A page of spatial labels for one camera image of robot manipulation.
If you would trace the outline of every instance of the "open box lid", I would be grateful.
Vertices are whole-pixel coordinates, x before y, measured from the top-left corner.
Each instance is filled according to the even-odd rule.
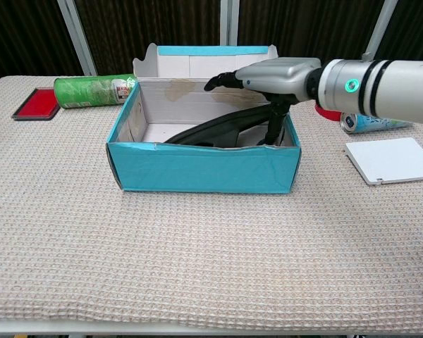
[[[136,77],[208,79],[277,57],[274,45],[157,46],[152,43],[143,61],[133,60],[133,72]]]

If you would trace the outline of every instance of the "dark curtain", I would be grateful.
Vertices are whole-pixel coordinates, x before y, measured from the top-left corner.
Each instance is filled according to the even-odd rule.
[[[360,58],[383,1],[240,0],[238,44],[269,45],[279,56]]]
[[[82,74],[56,0],[0,0],[0,77]]]
[[[98,74],[133,71],[151,42],[219,44],[220,0],[76,0]]]
[[[423,60],[423,0],[400,0],[376,58]]]

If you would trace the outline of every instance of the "pringles can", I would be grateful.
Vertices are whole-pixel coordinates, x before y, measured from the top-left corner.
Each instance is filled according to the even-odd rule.
[[[391,120],[389,118],[373,118],[352,113],[341,113],[340,117],[340,126],[347,134],[402,128],[410,125],[412,125],[410,122]]]
[[[123,104],[134,86],[133,74],[66,77],[54,83],[56,100],[63,108]]]

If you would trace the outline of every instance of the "cardboard box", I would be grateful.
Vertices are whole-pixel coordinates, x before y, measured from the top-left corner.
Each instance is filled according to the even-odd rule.
[[[281,146],[255,146],[263,139],[266,125],[240,134],[238,148],[233,149],[163,143],[213,118],[266,104],[261,94],[246,89],[204,92],[203,88],[211,76],[273,57],[277,57],[274,46],[151,45],[144,61],[134,61],[138,84],[106,143],[109,163],[121,189],[290,192],[301,156],[290,116]]]

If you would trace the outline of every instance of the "table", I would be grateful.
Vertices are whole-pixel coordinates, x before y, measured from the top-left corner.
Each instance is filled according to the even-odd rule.
[[[13,332],[93,320],[103,333],[423,334],[423,181],[369,187],[343,154],[423,146],[423,125],[349,136],[298,104],[291,194],[123,193],[105,153],[119,106],[11,120],[53,80],[0,79],[0,320]]]
[[[286,335],[289,332],[273,330],[236,330],[216,327],[187,327],[175,323],[123,323],[79,320],[0,320],[0,334],[69,334],[70,338],[92,334],[134,335]]]

